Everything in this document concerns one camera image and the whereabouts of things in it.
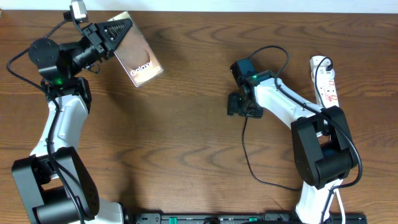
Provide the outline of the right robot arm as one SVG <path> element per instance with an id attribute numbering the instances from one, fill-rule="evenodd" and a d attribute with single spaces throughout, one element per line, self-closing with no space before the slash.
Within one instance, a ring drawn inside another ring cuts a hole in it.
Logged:
<path id="1" fill-rule="evenodd" d="M 303 180 L 301 196 L 291 221 L 301 223 L 353 223 L 356 217 L 330 212 L 334 198 L 341 200 L 340 189 L 357 184 L 343 182 L 350 171 L 363 165 L 349 131 L 333 86 L 333 64 L 325 57 L 313 57 L 312 80 L 316 91 L 312 103 L 284 85 L 278 74 L 258 72 L 249 57 L 233 63 L 231 73 L 239 87 L 228 97 L 227 114 L 246 119 L 261 118 L 264 110 L 276 115 L 291 130 L 294 162 Z"/>

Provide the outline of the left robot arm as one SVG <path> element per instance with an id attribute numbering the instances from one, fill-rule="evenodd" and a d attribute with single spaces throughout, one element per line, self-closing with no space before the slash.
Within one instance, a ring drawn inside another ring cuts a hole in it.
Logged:
<path id="1" fill-rule="evenodd" d="M 25 50 L 42 76 L 38 89 L 49 107 L 38 144 L 12 166 L 31 223 L 129 222 L 120 203 L 98 195 L 78 145 L 92 100 L 80 72 L 111 58 L 131 27 L 130 19 L 89 24 L 80 28 L 77 42 L 58 44 L 45 36 Z"/>

